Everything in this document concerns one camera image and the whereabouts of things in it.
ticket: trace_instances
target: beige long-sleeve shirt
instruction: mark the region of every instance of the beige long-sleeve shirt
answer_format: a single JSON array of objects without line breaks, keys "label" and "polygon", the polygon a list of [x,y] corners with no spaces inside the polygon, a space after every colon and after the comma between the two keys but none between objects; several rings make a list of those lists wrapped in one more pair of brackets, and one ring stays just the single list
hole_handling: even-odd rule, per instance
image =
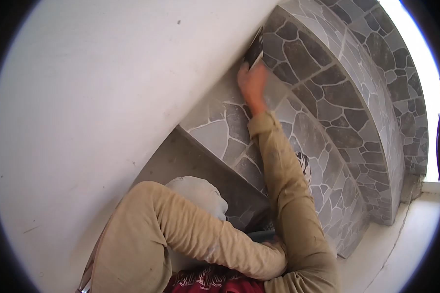
[{"label": "beige long-sleeve shirt", "polygon": [[[167,245],[192,258],[270,280],[264,283],[267,292],[339,291],[335,258],[280,123],[262,113],[248,127],[263,157],[276,232],[283,243],[255,243],[166,186],[141,182],[124,196],[101,236],[92,292],[163,291],[172,272]],[[279,277],[285,270],[289,273]]]}]

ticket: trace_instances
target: gray tile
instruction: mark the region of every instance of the gray tile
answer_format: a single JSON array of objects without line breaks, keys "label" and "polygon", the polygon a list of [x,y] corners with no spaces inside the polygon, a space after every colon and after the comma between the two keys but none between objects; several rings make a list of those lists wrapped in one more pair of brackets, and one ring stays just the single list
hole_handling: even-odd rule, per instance
[{"label": "gray tile", "polygon": [[352,0],[363,11],[368,11],[378,4],[377,0]]},{"label": "gray tile", "polygon": [[264,177],[259,169],[247,158],[243,157],[234,167],[235,171],[243,176],[257,190],[264,188]]},{"label": "gray tile", "polygon": [[264,174],[264,162],[257,144],[252,144],[246,150],[246,155],[256,164],[259,171]]},{"label": "gray tile", "polygon": [[316,16],[316,19],[318,20],[319,24],[323,27],[324,32],[326,32],[326,35],[328,36],[328,39],[333,40],[336,45],[340,44],[341,41],[340,41],[339,37],[337,36],[335,30],[331,28],[329,23],[319,16]]},{"label": "gray tile", "polygon": [[324,149],[325,141],[319,128],[304,113],[298,113],[295,118],[293,132],[302,143],[303,152],[309,157],[319,157]]},{"label": "gray tile", "polygon": [[275,110],[275,117],[278,120],[292,124],[295,120],[296,114],[297,112],[292,108],[292,106],[288,102],[288,99],[283,99],[282,102],[277,107],[277,109]]},{"label": "gray tile", "polygon": [[305,81],[305,86],[311,91],[316,100],[320,100],[324,96],[323,89],[316,85],[313,81]]},{"label": "gray tile", "polygon": [[276,10],[271,13],[264,26],[264,32],[276,32],[285,23],[285,17]]},{"label": "gray tile", "polygon": [[291,22],[286,21],[285,25],[282,26],[277,32],[276,34],[285,39],[285,40],[295,40],[298,36],[297,34],[298,32],[298,28]]},{"label": "gray tile", "polygon": [[344,106],[347,108],[362,109],[362,101],[357,96],[357,92],[350,81],[345,81],[337,85],[323,86],[324,98],[331,104]]},{"label": "gray tile", "polygon": [[380,172],[375,172],[373,170],[368,170],[368,176],[380,183],[389,185],[389,179],[387,173],[380,173]]},{"label": "gray tile", "polygon": [[404,69],[395,69],[395,73],[397,76],[406,75],[406,70]]},{"label": "gray tile", "polygon": [[384,71],[394,69],[396,64],[393,53],[385,40],[377,33],[372,32],[366,41],[373,61]]},{"label": "gray tile", "polygon": [[282,130],[287,138],[290,138],[290,134],[292,133],[292,125],[290,123],[281,122]]},{"label": "gray tile", "polygon": [[378,24],[378,22],[376,21],[373,15],[367,14],[365,15],[364,19],[371,30],[378,31],[380,29],[380,25]]},{"label": "gray tile", "polygon": [[282,62],[279,65],[277,65],[273,73],[283,82],[286,82],[290,85],[294,85],[298,83],[298,79],[295,76],[295,74],[292,71],[292,68],[288,65],[286,62]]},{"label": "gray tile", "polygon": [[326,6],[333,6],[336,4],[339,0],[321,0],[321,2]]},{"label": "gray tile", "polygon": [[418,127],[416,129],[416,138],[428,138],[428,128],[425,126]]},{"label": "gray tile", "polygon": [[396,80],[396,78],[396,73],[393,70],[385,72],[385,79],[387,84],[392,83],[394,80]]},{"label": "gray tile", "polygon": [[422,87],[420,86],[419,76],[414,73],[407,82],[416,91],[417,95],[422,96]]},{"label": "gray tile", "polygon": [[295,110],[300,111],[302,109],[302,104],[297,101],[296,97],[287,97],[287,100]]},{"label": "gray tile", "polygon": [[272,58],[285,61],[285,56],[282,51],[283,40],[276,34],[267,33],[263,36],[264,53]]},{"label": "gray tile", "polygon": [[190,132],[195,139],[219,158],[222,157],[227,147],[227,133],[228,125],[223,120],[212,122]]},{"label": "gray tile", "polygon": [[326,132],[329,134],[336,147],[340,149],[359,148],[363,144],[362,138],[351,128],[331,126],[326,129]]},{"label": "gray tile", "polygon": [[364,14],[362,9],[355,5],[351,0],[340,0],[337,4],[347,12],[352,20],[356,20]]},{"label": "gray tile", "polygon": [[406,48],[400,48],[393,52],[393,56],[396,61],[396,68],[405,68],[406,67],[406,58],[409,55],[409,52]]},{"label": "gray tile", "polygon": [[245,149],[245,144],[229,138],[227,150],[225,151],[225,155],[223,156],[223,161],[227,165],[232,165],[235,160],[240,157]]},{"label": "gray tile", "polygon": [[352,34],[354,34],[355,38],[357,38],[360,44],[365,43],[366,37],[359,32],[351,30]]},{"label": "gray tile", "polygon": [[268,68],[274,68],[274,66],[277,64],[277,60],[267,55],[266,53],[264,53],[264,55],[262,56],[262,60]]},{"label": "gray tile", "polygon": [[295,75],[300,80],[308,78],[321,69],[300,41],[285,42],[283,50]]},{"label": "gray tile", "polygon": [[339,16],[339,18],[345,22],[346,24],[351,24],[352,23],[352,19],[351,17],[347,14],[347,12],[342,9],[339,5],[333,5],[330,7],[330,9],[332,11],[334,11],[334,13]]},{"label": "gray tile", "polygon": [[314,117],[318,116],[316,108],[316,99],[311,94],[311,91],[306,88],[305,85],[300,85],[298,88],[292,90],[298,99],[305,105],[305,107],[313,114]]},{"label": "gray tile", "polygon": [[318,214],[319,221],[323,227],[329,224],[331,216],[331,201],[328,200],[321,209],[321,212]]},{"label": "gray tile", "polygon": [[349,127],[349,123],[347,122],[347,120],[345,119],[344,116],[340,116],[336,120],[331,121],[331,125],[341,126],[341,127]]},{"label": "gray tile", "polygon": [[360,185],[358,187],[358,189],[360,190],[360,192],[363,196],[368,196],[370,198],[379,198],[380,197],[380,194],[378,193],[378,191],[376,191],[374,189],[370,189],[366,186]]},{"label": "gray tile", "polygon": [[264,100],[267,107],[274,111],[284,97],[288,96],[286,85],[274,74],[268,74],[264,87]]},{"label": "gray tile", "polygon": [[318,73],[311,79],[315,84],[337,84],[345,80],[345,75],[337,65],[333,65],[328,69]]},{"label": "gray tile", "polygon": [[365,110],[345,109],[344,114],[347,118],[347,121],[356,131],[360,131],[360,129],[362,129],[362,127],[368,121],[368,115]]},{"label": "gray tile", "polygon": [[209,99],[209,120],[211,122],[225,119],[225,105],[217,99]]},{"label": "gray tile", "polygon": [[417,128],[419,128],[421,126],[427,126],[427,114],[420,115],[420,116],[414,118],[414,120],[416,120],[416,127]]},{"label": "gray tile", "polygon": [[294,150],[295,154],[298,152],[302,152],[302,147],[297,141],[297,138],[294,136],[290,137],[290,144],[292,145],[292,149]]},{"label": "gray tile", "polygon": [[341,154],[344,161],[346,161],[346,163],[351,162],[351,157],[349,156],[349,154],[346,152],[345,149],[339,149],[339,153]]},{"label": "gray tile", "polygon": [[337,155],[337,152],[331,152],[328,159],[328,164],[323,172],[323,183],[328,186],[334,186],[337,177],[339,176],[340,170],[342,168],[342,161]]},{"label": "gray tile", "polygon": [[399,34],[398,30],[393,30],[386,37],[385,41],[389,46],[389,49],[394,52],[400,48],[405,48],[406,44],[404,43],[403,38]]},{"label": "gray tile", "polygon": [[334,120],[342,114],[342,108],[333,106],[324,99],[318,101],[317,107],[320,120]]},{"label": "gray tile", "polygon": [[323,195],[321,189],[317,186],[311,186],[311,195],[314,198],[314,208],[316,211],[320,211],[323,207]]},{"label": "gray tile", "polygon": [[381,151],[379,143],[367,142],[364,144],[364,146],[368,151]]},{"label": "gray tile", "polygon": [[426,113],[425,101],[423,97],[418,97],[414,100],[416,106],[416,113],[418,116]]},{"label": "gray tile", "polygon": [[398,109],[399,112],[401,113],[401,114],[399,114],[399,116],[402,115],[402,113],[409,112],[409,108],[408,108],[407,102],[408,102],[408,100],[393,102],[393,106],[396,109]]},{"label": "gray tile", "polygon": [[401,116],[400,129],[406,137],[414,137],[416,135],[416,123],[411,113],[404,113]]},{"label": "gray tile", "polygon": [[323,49],[321,44],[318,44],[316,40],[314,40],[309,35],[305,34],[303,31],[298,32],[299,38],[302,40],[305,45],[308,53],[313,56],[313,58],[321,65],[326,66],[332,62],[331,57],[328,52]]},{"label": "gray tile", "polygon": [[350,206],[355,199],[355,187],[350,178],[347,178],[342,189],[342,198],[344,199],[344,206]]},{"label": "gray tile", "polygon": [[349,154],[352,163],[355,164],[365,163],[365,160],[360,154],[360,151],[358,151],[358,149],[347,149],[346,151]]},{"label": "gray tile", "polygon": [[414,142],[412,144],[403,145],[403,152],[406,156],[417,156],[420,143]]},{"label": "gray tile", "polygon": [[386,184],[381,184],[379,182],[376,182],[375,186],[376,186],[376,190],[380,191],[380,192],[385,191],[385,190],[389,190],[389,186]]},{"label": "gray tile", "polygon": [[328,152],[323,151],[321,153],[321,156],[319,157],[319,160],[318,160],[318,164],[319,164],[319,166],[321,167],[322,170],[326,169],[326,165],[328,164],[328,159],[329,159]]},{"label": "gray tile", "polygon": [[369,164],[383,164],[384,159],[381,153],[377,152],[367,152],[362,154],[365,162]]},{"label": "gray tile", "polygon": [[373,126],[373,124],[370,123],[370,121],[368,121],[363,126],[363,128],[358,132],[358,134],[366,142],[378,142],[380,140],[375,126]]},{"label": "gray tile", "polygon": [[372,11],[373,16],[375,17],[376,21],[380,24],[380,27],[388,34],[390,33],[395,27],[393,25],[393,22],[389,18],[389,16],[386,14],[386,12],[383,10],[381,6],[378,6]]},{"label": "gray tile", "polygon": [[398,78],[392,83],[388,84],[388,91],[393,102],[407,100],[410,98],[407,91],[407,77],[398,76]]},{"label": "gray tile", "polygon": [[229,134],[232,138],[236,138],[245,144],[249,144],[250,137],[248,132],[248,117],[240,106],[225,104],[227,109],[227,123]]}]

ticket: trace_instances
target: white floor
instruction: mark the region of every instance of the white floor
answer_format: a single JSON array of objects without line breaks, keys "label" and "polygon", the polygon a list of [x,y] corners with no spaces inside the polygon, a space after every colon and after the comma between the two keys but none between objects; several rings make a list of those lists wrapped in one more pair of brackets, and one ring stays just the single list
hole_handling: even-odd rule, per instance
[{"label": "white floor", "polygon": [[438,169],[435,146],[438,114],[440,113],[440,75],[424,37],[399,0],[379,1],[403,37],[419,75],[426,102],[429,140],[427,175],[424,181],[437,182]]},{"label": "white floor", "polygon": [[338,261],[345,293],[396,293],[424,256],[440,216],[440,194],[401,204],[393,226],[370,224],[347,260]]}]

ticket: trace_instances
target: floor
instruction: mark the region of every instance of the floor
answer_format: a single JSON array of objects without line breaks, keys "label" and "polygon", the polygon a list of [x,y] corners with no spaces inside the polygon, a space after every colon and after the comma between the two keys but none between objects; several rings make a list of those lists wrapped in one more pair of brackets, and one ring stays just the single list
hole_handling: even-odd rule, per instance
[{"label": "floor", "polygon": [[345,293],[396,293],[411,277],[434,235],[440,194],[401,204],[393,226],[371,223],[354,253],[339,259]]},{"label": "floor", "polygon": [[133,184],[144,180],[166,184],[187,175],[206,179],[217,187],[228,203],[227,219],[236,229],[244,230],[269,206],[267,197],[180,128],[170,133]]}]

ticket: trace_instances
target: hand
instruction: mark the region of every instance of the hand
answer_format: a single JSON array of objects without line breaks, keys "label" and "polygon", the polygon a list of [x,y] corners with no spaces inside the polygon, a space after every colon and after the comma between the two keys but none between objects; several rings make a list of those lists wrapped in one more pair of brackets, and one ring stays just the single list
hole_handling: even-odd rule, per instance
[{"label": "hand", "polygon": [[238,86],[244,100],[251,109],[253,116],[267,111],[263,92],[267,79],[267,70],[262,62],[258,62],[248,71],[248,63],[243,63],[238,71]]}]

